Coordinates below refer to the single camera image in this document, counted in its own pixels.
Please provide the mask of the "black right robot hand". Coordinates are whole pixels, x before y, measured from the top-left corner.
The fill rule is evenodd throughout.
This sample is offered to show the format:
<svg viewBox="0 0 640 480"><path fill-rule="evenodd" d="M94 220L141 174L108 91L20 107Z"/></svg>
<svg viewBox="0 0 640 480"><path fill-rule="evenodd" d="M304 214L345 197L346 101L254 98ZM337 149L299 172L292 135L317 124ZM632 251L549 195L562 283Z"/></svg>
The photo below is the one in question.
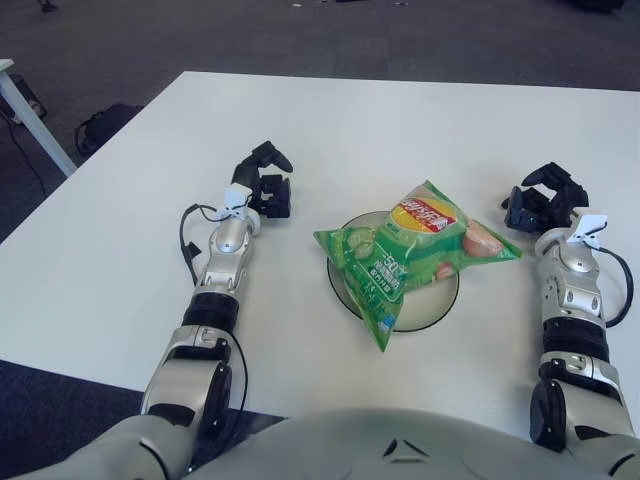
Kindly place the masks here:
<svg viewBox="0 0 640 480"><path fill-rule="evenodd" d="M501 204L508 228L536 234L570 227L574 210L588 206L587 191L554 162L526 176Z"/></svg>

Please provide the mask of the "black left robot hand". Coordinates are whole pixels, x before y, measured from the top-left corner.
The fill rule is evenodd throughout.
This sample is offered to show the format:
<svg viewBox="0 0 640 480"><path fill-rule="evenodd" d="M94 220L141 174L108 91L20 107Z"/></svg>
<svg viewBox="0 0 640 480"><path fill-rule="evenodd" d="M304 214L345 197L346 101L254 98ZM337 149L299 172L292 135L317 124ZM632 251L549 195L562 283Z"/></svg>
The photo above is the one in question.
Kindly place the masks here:
<svg viewBox="0 0 640 480"><path fill-rule="evenodd" d="M281 174L262 175L260 170L269 166L275 166L285 173L293 172L293 166L286 156L270 141L265 141L236 166L231 182L251 190L248 206L258 214L267 218L289 218L290 179Z"/></svg>

